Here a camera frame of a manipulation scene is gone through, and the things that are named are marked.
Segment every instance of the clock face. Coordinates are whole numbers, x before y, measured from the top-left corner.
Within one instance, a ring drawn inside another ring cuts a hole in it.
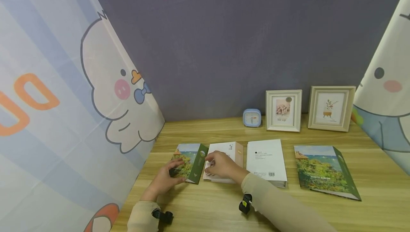
[[[245,113],[245,123],[250,125],[258,125],[261,122],[261,116],[256,112]]]

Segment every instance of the hand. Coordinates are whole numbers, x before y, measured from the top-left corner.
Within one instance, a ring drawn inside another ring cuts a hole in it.
[[[151,184],[149,184],[149,186],[145,189],[140,198],[140,201],[156,202],[157,197],[160,194],[165,194],[173,186],[183,183],[186,178],[171,178],[171,176],[169,175],[170,169],[178,167],[182,164],[184,164],[182,158],[167,162],[167,164],[159,170]]]
[[[235,164],[235,162],[225,153],[214,151],[205,157],[205,161],[214,161],[214,165],[205,169],[206,173],[218,175],[221,178],[230,178],[241,184],[248,175],[248,171]]]

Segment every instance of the person's right hand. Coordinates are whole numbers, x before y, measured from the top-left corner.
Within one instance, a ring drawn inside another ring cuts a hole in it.
[[[225,153],[214,151],[205,157],[205,161],[214,161],[212,167],[205,169],[206,173],[218,175],[221,178],[230,178],[236,183],[241,184],[248,171],[235,164],[235,162]]]

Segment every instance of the white book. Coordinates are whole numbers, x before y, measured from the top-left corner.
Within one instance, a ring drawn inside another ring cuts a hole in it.
[[[249,141],[246,169],[274,186],[286,188],[288,178],[280,139]]]
[[[209,145],[208,154],[213,151],[221,151],[226,153],[237,165],[243,167],[243,146],[237,142],[214,143]],[[205,169],[211,166],[211,162],[205,163]],[[219,183],[235,183],[231,179],[223,179],[219,176],[207,175],[204,173],[204,180],[210,180]]]

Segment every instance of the green book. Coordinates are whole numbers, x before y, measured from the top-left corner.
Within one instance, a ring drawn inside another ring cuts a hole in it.
[[[171,177],[186,178],[186,182],[198,184],[205,164],[208,148],[200,143],[179,144],[173,159],[182,158],[185,164],[169,171]]]
[[[301,188],[361,201],[342,153],[334,146],[294,146]]]

